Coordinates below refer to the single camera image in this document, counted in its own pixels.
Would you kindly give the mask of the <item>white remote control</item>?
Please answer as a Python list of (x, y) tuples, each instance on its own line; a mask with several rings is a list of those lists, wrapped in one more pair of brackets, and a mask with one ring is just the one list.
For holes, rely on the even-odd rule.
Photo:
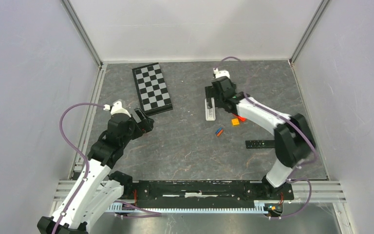
[(214, 102), (213, 97), (205, 99), (205, 115), (206, 115), (206, 121), (216, 120), (215, 102)]

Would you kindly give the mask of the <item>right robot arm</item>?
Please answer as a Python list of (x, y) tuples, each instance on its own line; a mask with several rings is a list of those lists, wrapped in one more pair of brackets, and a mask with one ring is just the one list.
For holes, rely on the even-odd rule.
[(214, 78), (205, 91), (214, 99), (214, 107), (244, 117), (273, 135), (276, 161), (262, 178), (262, 194), (266, 198), (276, 198), (294, 169), (307, 163), (310, 154), (318, 155), (312, 132), (303, 115), (281, 113), (257, 102), (245, 92), (237, 92), (236, 84), (228, 76)]

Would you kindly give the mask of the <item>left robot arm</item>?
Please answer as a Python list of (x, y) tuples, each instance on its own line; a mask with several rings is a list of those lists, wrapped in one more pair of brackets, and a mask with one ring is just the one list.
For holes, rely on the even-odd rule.
[(112, 203), (133, 194), (132, 178), (119, 171), (109, 173), (131, 140), (153, 130), (154, 121), (139, 108), (136, 121), (127, 110), (111, 112), (107, 129), (92, 145), (85, 167), (60, 207), (51, 217), (41, 217), (41, 234), (88, 234)]

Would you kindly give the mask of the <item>black remote control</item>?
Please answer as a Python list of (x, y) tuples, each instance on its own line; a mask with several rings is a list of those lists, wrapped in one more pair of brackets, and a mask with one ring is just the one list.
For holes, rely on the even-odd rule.
[(273, 149), (275, 148), (274, 140), (246, 140), (247, 149)]

